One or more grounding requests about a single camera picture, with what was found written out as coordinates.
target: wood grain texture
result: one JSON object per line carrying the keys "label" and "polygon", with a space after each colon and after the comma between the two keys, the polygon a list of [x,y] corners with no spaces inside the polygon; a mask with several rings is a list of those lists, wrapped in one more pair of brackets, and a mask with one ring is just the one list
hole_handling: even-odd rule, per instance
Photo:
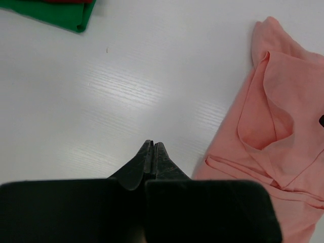
{"label": "wood grain texture", "polygon": [[81,35],[0,10],[0,182],[108,177],[146,139],[191,175],[269,15],[324,53],[320,0],[97,0]]}

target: green cloth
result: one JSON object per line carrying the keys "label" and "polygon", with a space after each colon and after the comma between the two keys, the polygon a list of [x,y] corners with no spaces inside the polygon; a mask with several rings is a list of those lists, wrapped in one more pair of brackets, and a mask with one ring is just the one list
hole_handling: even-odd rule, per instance
{"label": "green cloth", "polygon": [[91,4],[55,4],[40,0],[0,0],[0,8],[11,9],[80,33],[86,29],[95,2],[96,0]]}

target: pink shirt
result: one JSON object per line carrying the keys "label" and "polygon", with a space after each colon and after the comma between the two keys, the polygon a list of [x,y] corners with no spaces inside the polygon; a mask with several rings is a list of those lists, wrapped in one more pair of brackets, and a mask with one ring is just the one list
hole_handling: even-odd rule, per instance
{"label": "pink shirt", "polygon": [[255,26],[252,58],[195,178],[261,183],[284,242],[309,242],[324,209],[324,57],[269,17]]}

